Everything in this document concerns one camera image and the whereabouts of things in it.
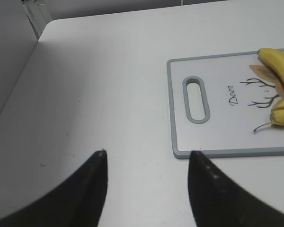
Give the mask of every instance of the cutting board handle hole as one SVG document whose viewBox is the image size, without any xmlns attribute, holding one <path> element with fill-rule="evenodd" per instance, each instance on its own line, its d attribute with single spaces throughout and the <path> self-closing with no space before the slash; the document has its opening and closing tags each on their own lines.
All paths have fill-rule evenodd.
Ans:
<svg viewBox="0 0 284 227">
<path fill-rule="evenodd" d="M 186 116 L 189 121 L 202 124 L 209 120 L 210 112 L 204 82 L 199 77 L 188 77 L 183 81 Z"/>
</svg>

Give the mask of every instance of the white wall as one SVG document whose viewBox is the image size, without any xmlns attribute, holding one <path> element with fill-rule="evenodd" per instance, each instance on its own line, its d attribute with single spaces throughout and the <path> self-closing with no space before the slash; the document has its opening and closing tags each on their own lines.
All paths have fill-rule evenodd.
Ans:
<svg viewBox="0 0 284 227">
<path fill-rule="evenodd" d="M 52 18 L 55 20 L 180 6 L 181 0 L 45 0 L 45 3 Z"/>
<path fill-rule="evenodd" d="M 0 0 L 0 112 L 36 42 L 20 0 Z"/>
</svg>

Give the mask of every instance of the deer antler drawing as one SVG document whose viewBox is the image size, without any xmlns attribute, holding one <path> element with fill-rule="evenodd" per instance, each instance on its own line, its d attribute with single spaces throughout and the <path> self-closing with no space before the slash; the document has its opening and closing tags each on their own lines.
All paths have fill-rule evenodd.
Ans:
<svg viewBox="0 0 284 227">
<path fill-rule="evenodd" d="M 258 103 L 258 102 L 251 101 L 253 104 L 249 104 L 249 105 L 255 105 L 257 108 L 268 108 L 272 105 L 274 100 L 278 97 L 280 97 L 278 94 L 276 94 L 274 97 L 270 97 L 270 98 L 265 97 L 266 99 L 270 99 L 270 100 L 266 103 Z"/>
<path fill-rule="evenodd" d="M 261 83 L 263 85 L 261 85 L 259 87 L 272 87 L 272 88 L 275 88 L 275 86 L 267 84 L 267 83 L 265 83 L 264 81 L 262 81 L 262 80 L 260 80 L 258 78 L 250 78 L 250 79 L 247 79 L 246 81 L 240 82 L 240 83 L 245 84 L 245 85 Z"/>
<path fill-rule="evenodd" d="M 267 83 L 265 83 L 264 81 L 262 81 L 262 80 L 260 80 L 258 78 L 250 78 L 250 79 L 247 79 L 246 81 L 240 82 L 240 83 L 243 83 L 245 85 L 260 83 L 262 85 L 260 85 L 259 87 L 272 87 L 272 88 L 275 88 L 275 86 L 267 84 Z M 274 97 L 265 97 L 265 99 L 270 99 L 270 100 L 268 102 L 262 102 L 262 103 L 252 101 L 252 104 L 249 104 L 249 106 L 250 105 L 255 105 L 257 108 L 268 108 L 268 107 L 270 107 L 273 104 L 274 100 L 276 98 L 278 98 L 278 97 L 280 97 L 279 94 L 276 94 Z"/>
</svg>

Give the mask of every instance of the white table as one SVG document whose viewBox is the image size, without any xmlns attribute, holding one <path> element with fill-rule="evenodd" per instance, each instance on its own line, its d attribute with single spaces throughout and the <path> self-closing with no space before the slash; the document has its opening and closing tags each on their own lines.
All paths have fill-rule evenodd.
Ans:
<svg viewBox="0 0 284 227">
<path fill-rule="evenodd" d="M 99 227 L 194 226 L 188 160 L 172 155 L 166 62 L 261 47 L 284 48 L 284 0 L 51 22 L 0 116 L 0 217 L 105 148 L 109 187 Z M 213 161 L 284 212 L 284 157 Z"/>
</svg>

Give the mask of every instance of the yellow banana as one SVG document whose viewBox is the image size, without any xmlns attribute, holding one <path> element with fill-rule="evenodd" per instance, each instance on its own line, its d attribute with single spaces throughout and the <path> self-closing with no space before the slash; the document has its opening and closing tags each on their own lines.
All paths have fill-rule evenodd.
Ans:
<svg viewBox="0 0 284 227">
<path fill-rule="evenodd" d="M 276 49 L 262 48 L 258 51 L 258 55 L 264 64 L 277 73 L 284 84 L 284 53 Z M 268 124 L 284 126 L 284 98 L 281 99 L 271 110 L 270 120 L 271 122 L 259 127 Z"/>
</svg>

